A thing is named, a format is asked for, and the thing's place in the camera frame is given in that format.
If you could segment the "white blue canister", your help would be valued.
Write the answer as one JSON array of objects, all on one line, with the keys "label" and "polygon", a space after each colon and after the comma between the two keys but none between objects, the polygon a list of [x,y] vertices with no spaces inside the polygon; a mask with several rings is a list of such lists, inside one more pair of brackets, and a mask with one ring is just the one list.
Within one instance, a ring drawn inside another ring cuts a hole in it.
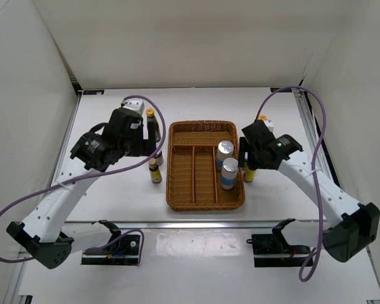
[{"label": "white blue canister", "polygon": [[221,171],[224,160],[230,158],[234,152],[234,145],[230,141],[221,141],[217,146],[216,152],[216,168]]},{"label": "white blue canister", "polygon": [[222,189],[230,190],[234,187],[238,170],[238,161],[235,158],[226,158],[223,161],[220,173],[220,186]]}]

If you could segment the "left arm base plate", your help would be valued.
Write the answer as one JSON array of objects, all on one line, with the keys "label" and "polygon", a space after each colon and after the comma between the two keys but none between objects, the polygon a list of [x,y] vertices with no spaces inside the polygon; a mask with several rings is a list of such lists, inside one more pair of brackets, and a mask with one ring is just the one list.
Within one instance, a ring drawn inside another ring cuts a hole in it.
[{"label": "left arm base plate", "polygon": [[81,256],[81,265],[139,266],[141,263],[144,233],[132,229],[121,233],[121,238],[105,249],[91,248]]}]

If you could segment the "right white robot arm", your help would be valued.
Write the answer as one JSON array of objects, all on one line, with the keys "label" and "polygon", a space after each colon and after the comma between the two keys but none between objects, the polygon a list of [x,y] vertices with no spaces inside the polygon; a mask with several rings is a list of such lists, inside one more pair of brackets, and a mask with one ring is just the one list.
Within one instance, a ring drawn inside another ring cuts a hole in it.
[{"label": "right white robot arm", "polygon": [[346,262],[371,244],[377,235],[380,211],[372,203],[360,203],[342,191],[322,172],[315,172],[302,146],[285,134],[275,137],[267,121],[260,120],[233,137],[230,122],[176,122],[170,126],[166,201],[177,212],[234,210],[244,204],[241,176],[219,177],[224,143],[233,143],[227,163],[250,172],[276,170],[293,181],[316,205],[329,228],[320,245],[339,262]]}]

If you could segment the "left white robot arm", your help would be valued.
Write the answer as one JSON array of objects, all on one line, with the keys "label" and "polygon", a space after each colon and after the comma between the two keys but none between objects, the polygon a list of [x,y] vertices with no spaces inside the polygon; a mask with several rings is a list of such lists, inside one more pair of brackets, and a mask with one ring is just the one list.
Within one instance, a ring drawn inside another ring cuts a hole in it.
[{"label": "left white robot arm", "polygon": [[68,174],[88,179],[70,184],[61,181],[45,195],[21,222],[11,222],[7,233],[47,269],[59,267],[77,251],[101,250],[107,255],[120,252],[120,230],[107,220],[98,220],[86,229],[67,229],[65,221],[97,174],[105,172],[124,156],[149,156],[155,139],[143,136],[141,106],[121,106],[113,110],[106,123],[99,123],[83,134],[71,150]]}]

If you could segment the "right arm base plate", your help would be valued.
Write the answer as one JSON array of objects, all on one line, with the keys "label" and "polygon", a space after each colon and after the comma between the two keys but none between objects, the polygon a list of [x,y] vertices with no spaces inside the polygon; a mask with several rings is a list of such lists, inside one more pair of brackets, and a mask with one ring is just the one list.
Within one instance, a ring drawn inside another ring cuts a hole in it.
[{"label": "right arm base plate", "polygon": [[246,243],[252,246],[255,268],[301,267],[310,254],[308,246],[283,247],[273,234],[252,234]]}]

